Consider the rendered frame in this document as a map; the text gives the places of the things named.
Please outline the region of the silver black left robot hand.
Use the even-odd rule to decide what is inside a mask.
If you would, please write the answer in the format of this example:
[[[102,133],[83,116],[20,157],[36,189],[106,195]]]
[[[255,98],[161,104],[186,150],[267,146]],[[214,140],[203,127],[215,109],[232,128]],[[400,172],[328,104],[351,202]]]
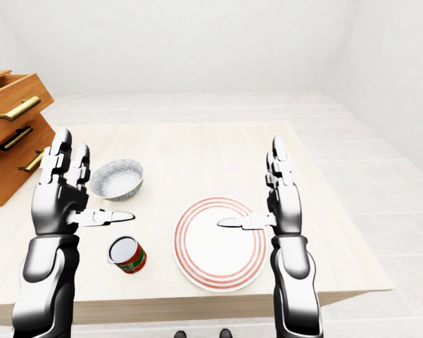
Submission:
[[[90,152],[79,145],[71,157],[72,135],[58,129],[50,147],[45,148],[40,180],[32,197],[32,222],[38,236],[74,234],[78,227],[96,227],[135,219],[124,211],[88,209],[85,184],[90,178]]]

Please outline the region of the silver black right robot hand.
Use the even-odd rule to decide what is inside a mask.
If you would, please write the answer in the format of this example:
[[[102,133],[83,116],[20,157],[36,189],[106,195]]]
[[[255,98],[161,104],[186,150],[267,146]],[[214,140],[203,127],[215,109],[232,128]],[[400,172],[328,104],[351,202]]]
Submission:
[[[240,227],[243,230],[261,230],[266,226],[274,228],[276,235],[300,234],[302,229],[302,208],[298,187],[293,181],[291,162],[283,140],[275,136],[272,149],[266,155],[266,185],[270,188],[267,197],[269,213],[249,213],[244,216],[224,218],[217,222],[220,227]]]

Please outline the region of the patterned grey white bowl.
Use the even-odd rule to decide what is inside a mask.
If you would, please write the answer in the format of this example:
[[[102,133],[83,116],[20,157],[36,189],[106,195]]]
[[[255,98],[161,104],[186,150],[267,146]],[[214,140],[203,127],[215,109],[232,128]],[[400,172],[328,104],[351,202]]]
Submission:
[[[101,166],[89,181],[90,191],[108,201],[133,197],[143,185],[144,168],[132,159],[120,159]]]

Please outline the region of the white plate with red rings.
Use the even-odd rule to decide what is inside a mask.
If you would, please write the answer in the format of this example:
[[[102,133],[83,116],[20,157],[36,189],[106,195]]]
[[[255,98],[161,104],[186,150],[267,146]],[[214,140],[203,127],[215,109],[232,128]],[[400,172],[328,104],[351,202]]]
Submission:
[[[240,201],[221,196],[184,211],[173,230],[172,253],[190,282],[210,292],[234,292],[255,281],[270,252],[266,232],[217,224],[250,212]]]

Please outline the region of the wooden cabinet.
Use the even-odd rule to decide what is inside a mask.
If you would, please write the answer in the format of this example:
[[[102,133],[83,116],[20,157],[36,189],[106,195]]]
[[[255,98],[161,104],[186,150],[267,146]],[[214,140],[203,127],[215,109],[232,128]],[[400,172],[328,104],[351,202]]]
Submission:
[[[0,70],[0,206],[39,166],[55,132],[42,116],[53,98],[35,73]]]

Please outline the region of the red green food tin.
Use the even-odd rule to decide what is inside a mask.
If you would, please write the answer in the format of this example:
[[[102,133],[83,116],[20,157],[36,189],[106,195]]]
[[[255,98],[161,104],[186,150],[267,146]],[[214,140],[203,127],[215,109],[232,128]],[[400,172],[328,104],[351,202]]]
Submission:
[[[107,259],[124,273],[134,274],[146,265],[147,254],[134,237],[121,236],[108,247]]]

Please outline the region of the open wooden drawer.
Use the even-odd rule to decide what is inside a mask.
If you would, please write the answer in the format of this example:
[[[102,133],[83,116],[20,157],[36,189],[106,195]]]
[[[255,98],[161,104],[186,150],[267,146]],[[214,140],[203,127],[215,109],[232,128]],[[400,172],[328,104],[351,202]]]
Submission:
[[[10,70],[0,70],[0,114],[9,112],[33,96],[41,99],[37,106],[12,122],[0,119],[0,141],[53,103],[52,96],[37,74],[16,75]]]

